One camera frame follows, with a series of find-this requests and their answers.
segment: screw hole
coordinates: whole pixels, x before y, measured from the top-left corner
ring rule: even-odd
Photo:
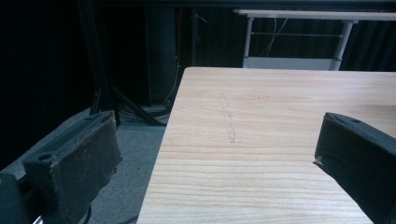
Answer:
[[[41,155],[38,159],[39,159],[40,161],[44,161],[44,160],[49,159],[50,157],[51,157],[50,154],[44,154],[44,155]]]
[[[360,123],[360,122],[361,122],[361,121],[358,120],[358,119],[352,119],[351,121],[354,122],[354,123]]]

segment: gray floor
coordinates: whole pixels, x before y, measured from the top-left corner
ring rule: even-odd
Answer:
[[[17,178],[23,176],[24,171],[21,166],[23,158],[45,145],[53,136],[61,133],[76,121],[87,117],[88,113],[88,110],[82,111],[65,121],[2,172],[14,174]],[[164,131],[164,127],[150,127],[127,122],[121,124],[117,135],[122,162],[110,183],[92,202],[92,215],[89,223],[117,224],[139,214]]]

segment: scratch mark on table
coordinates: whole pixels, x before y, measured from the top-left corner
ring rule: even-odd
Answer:
[[[228,108],[227,98],[224,94],[221,95],[221,107],[224,113],[224,120],[227,127],[228,136],[230,137],[230,142],[235,143],[235,129],[233,128],[232,115]]]

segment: wooden table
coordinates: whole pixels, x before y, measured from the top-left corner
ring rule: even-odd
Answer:
[[[327,111],[396,136],[396,74],[187,69],[138,223],[371,223],[312,163]]]

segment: dark background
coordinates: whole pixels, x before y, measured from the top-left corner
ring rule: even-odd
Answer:
[[[188,66],[242,67],[247,18],[233,13],[232,9],[242,7],[244,2],[191,7],[189,1],[171,4],[151,1],[155,6],[166,7],[166,11],[148,5],[148,1],[127,7],[123,2],[114,1],[119,3],[116,6],[102,4],[97,8],[97,16],[112,81],[139,104],[160,103]],[[303,2],[300,5],[245,3],[267,9],[318,7]],[[395,9],[394,3],[387,2],[372,6],[345,2],[322,4],[319,9]],[[159,25],[155,21],[158,18],[152,16],[167,19]],[[277,27],[282,23],[283,19],[277,20]],[[153,32],[151,27],[156,31],[168,28],[153,37],[148,36]],[[341,27],[340,21],[289,20],[282,33],[337,35]],[[253,25],[254,32],[271,33],[273,29],[273,19],[256,19]],[[269,35],[254,35],[250,55],[260,55],[270,39]],[[352,29],[341,70],[396,71],[395,40],[395,21],[360,21]],[[336,43],[334,37],[280,35],[269,56],[331,58]],[[65,119],[90,107],[94,83],[75,1],[1,1],[0,55],[2,169]],[[175,56],[180,64],[178,77],[175,77]],[[150,73],[150,69],[155,70],[153,67],[166,60],[169,60],[166,69],[173,67],[174,71],[171,69],[165,75]]]

